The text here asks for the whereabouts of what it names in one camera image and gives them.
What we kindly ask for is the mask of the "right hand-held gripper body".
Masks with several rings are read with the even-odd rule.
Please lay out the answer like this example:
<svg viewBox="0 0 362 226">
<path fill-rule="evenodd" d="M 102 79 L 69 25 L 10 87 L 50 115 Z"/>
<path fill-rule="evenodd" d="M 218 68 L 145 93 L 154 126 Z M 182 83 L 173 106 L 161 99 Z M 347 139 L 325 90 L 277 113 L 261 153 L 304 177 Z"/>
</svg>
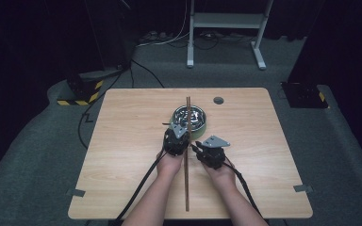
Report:
<svg viewBox="0 0 362 226">
<path fill-rule="evenodd" d="M 202 151 L 204 163 L 214 170 L 220 168 L 225 160 L 223 148 L 228 147 L 230 143 L 216 136 L 211 136 L 202 142 Z"/>
</svg>

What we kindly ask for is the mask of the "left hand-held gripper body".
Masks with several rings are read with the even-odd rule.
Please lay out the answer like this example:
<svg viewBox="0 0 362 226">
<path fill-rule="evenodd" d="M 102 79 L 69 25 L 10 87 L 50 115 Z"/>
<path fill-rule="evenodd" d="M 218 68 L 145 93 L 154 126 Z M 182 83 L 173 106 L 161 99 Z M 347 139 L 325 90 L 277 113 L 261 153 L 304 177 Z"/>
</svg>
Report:
<svg viewBox="0 0 362 226">
<path fill-rule="evenodd" d="M 171 122 L 165 131 L 162 149 L 173 156 L 182 155 L 188 148 L 190 135 L 186 127 Z"/>
</svg>

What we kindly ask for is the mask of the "shiny metal bowl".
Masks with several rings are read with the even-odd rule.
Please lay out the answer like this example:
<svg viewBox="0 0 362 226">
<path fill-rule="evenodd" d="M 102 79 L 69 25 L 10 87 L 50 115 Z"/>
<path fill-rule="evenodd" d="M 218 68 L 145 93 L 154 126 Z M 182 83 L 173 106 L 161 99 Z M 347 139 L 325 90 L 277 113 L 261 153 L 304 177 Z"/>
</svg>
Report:
<svg viewBox="0 0 362 226">
<path fill-rule="evenodd" d="M 182 127 L 188 127 L 188 118 L 190 118 L 192 132 L 196 132 L 206 125 L 206 113 L 196 105 L 190 107 L 190 112 L 188 112 L 185 105 L 176 108 L 172 115 L 172 122 Z"/>
</svg>

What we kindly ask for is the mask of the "person's left hand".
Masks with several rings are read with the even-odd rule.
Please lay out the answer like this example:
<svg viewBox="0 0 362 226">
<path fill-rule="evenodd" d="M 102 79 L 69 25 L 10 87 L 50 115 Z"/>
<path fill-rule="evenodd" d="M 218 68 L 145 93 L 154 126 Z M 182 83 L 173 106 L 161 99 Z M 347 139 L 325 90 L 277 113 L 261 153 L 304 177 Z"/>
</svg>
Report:
<svg viewBox="0 0 362 226">
<path fill-rule="evenodd" d="M 158 159 L 156 171 L 159 177 L 174 178 L 181 169 L 183 162 L 182 155 L 174 156 L 163 152 L 159 153 L 156 158 Z"/>
</svg>

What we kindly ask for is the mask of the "person's right hand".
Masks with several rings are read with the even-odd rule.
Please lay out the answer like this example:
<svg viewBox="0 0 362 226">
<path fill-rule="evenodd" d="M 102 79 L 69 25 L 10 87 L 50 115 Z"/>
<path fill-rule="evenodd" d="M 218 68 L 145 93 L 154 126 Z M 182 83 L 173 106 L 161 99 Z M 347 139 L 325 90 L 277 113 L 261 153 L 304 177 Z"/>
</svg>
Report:
<svg viewBox="0 0 362 226">
<path fill-rule="evenodd" d="M 208 173 L 212 184 L 220 193 L 236 188 L 235 173 L 225 165 L 218 169 L 210 168 L 207 165 L 203 165 L 203 167 Z"/>
</svg>

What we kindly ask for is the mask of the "round green coaster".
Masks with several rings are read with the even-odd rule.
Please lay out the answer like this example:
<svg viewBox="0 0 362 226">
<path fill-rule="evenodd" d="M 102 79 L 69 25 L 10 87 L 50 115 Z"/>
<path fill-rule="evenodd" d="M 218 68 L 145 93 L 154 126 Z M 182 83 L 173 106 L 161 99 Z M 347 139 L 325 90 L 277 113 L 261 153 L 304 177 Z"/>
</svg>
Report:
<svg viewBox="0 0 362 226">
<path fill-rule="evenodd" d="M 184 127 L 180 124 L 177 124 L 173 121 L 173 118 L 170 120 L 170 128 L 173 130 L 173 133 L 176 138 L 181 138 L 183 135 L 187 133 L 187 126 Z M 204 124 L 198 130 L 191 130 L 192 132 L 192 139 L 197 139 L 201 137 L 206 131 L 206 120 L 204 119 Z"/>
</svg>

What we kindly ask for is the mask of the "pile of metal pieces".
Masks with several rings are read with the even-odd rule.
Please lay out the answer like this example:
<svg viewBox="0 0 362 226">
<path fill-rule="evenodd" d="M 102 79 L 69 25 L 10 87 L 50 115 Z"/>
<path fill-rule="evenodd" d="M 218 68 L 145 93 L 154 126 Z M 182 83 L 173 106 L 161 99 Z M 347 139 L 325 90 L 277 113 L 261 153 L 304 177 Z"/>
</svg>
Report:
<svg viewBox="0 0 362 226">
<path fill-rule="evenodd" d="M 204 124 L 204 117 L 202 112 L 197 108 L 192 108 L 191 112 L 191 130 L 198 130 Z M 184 127 L 187 126 L 187 109 L 181 107 L 174 112 L 173 121 Z"/>
</svg>

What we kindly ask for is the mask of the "black yellow striped stand base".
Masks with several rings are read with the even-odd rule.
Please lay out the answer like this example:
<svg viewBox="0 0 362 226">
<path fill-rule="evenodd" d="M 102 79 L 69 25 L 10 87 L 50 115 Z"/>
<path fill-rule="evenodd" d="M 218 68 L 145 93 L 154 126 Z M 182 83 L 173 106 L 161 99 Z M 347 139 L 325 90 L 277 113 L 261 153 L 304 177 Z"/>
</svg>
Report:
<svg viewBox="0 0 362 226">
<path fill-rule="evenodd" d="M 59 105 L 90 105 L 97 100 L 103 83 L 103 79 L 82 78 L 77 73 L 67 74 L 65 84 L 57 97 L 57 103 Z"/>
</svg>

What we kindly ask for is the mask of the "black stand base yellow mark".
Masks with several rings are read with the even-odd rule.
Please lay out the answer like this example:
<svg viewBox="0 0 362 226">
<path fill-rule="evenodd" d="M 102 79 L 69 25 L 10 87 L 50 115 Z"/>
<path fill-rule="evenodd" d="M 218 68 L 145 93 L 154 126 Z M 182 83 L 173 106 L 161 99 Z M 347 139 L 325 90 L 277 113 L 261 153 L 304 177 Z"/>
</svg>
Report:
<svg viewBox="0 0 362 226">
<path fill-rule="evenodd" d="M 328 108 L 324 94 L 316 87 L 301 83 L 281 83 L 282 90 L 292 108 Z"/>
</svg>

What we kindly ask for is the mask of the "power strip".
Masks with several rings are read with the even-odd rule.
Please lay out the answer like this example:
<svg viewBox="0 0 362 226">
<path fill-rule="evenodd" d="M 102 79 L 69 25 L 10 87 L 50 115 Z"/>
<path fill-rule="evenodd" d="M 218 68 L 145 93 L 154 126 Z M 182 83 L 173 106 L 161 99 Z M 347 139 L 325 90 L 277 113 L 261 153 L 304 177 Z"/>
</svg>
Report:
<svg viewBox="0 0 362 226">
<path fill-rule="evenodd" d="M 140 39 L 140 43 L 150 43 L 150 42 L 164 42 L 171 38 L 166 32 L 156 32 L 156 31 L 149 31 L 144 34 Z"/>
</svg>

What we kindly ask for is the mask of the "white metal stand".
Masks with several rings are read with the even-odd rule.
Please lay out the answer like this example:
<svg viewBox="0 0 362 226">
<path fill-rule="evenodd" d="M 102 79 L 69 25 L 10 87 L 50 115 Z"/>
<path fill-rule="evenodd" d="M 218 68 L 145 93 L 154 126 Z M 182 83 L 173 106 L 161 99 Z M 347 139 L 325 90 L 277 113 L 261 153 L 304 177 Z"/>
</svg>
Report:
<svg viewBox="0 0 362 226">
<path fill-rule="evenodd" d="M 236 28 L 256 29 L 257 35 L 251 41 L 251 47 L 255 55 L 258 68 L 262 71 L 267 69 L 266 63 L 260 51 L 260 44 L 264 35 L 267 22 L 270 17 L 274 0 L 267 0 L 263 13 L 239 14 L 239 13 L 208 13 L 196 12 L 195 0 L 190 0 L 189 13 L 189 42 L 187 48 L 187 67 L 194 66 L 194 29 L 195 28 Z"/>
</svg>

